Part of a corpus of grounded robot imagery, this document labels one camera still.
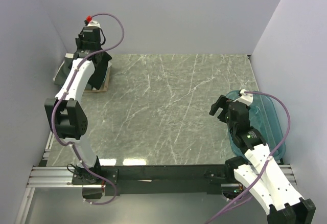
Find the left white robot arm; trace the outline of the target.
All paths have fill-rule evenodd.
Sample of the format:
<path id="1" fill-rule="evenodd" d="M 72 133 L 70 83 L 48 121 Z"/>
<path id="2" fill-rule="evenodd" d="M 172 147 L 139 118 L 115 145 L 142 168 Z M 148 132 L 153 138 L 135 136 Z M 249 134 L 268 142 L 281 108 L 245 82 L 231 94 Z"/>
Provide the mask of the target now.
<path id="1" fill-rule="evenodd" d="M 90 184 L 102 178 L 97 168 L 98 158 L 86 141 L 88 120 L 80 101 L 87 85 L 100 89 L 107 74 L 111 57 L 102 51 L 102 29 L 96 24 L 84 26 L 76 38 L 71 69 L 64 85 L 53 99 L 46 99 L 44 107 L 51 131 L 62 146 L 75 153 L 77 167 L 87 168 L 84 178 Z"/>

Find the black t shirt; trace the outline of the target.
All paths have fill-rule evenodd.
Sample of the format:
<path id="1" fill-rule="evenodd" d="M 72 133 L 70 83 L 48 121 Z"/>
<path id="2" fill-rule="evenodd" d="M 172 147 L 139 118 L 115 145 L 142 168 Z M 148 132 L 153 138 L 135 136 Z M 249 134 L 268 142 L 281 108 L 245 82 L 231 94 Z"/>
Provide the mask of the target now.
<path id="1" fill-rule="evenodd" d="M 99 53 L 91 58 L 95 71 L 91 75 L 88 84 L 90 84 L 95 89 L 100 89 L 103 81 L 105 80 L 108 63 L 112 57 L 107 53 Z"/>

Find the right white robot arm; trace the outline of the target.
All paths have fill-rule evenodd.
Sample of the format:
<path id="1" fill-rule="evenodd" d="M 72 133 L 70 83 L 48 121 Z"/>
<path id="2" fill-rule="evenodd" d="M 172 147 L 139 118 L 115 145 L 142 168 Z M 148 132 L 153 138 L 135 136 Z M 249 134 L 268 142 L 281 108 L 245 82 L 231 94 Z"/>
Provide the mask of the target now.
<path id="1" fill-rule="evenodd" d="M 242 156 L 225 163 L 224 176 L 231 183 L 239 182 L 245 189 L 207 223 L 239 207 L 238 201 L 248 193 L 264 209 L 268 223 L 311 223 L 316 206 L 293 187 L 273 157 L 285 139 L 270 150 L 261 133 L 250 125 L 249 111 L 254 94 L 243 89 L 236 100 L 221 95 L 211 106 L 211 116 L 222 109 L 218 119 L 227 124 L 234 144 L 242 152 Z"/>

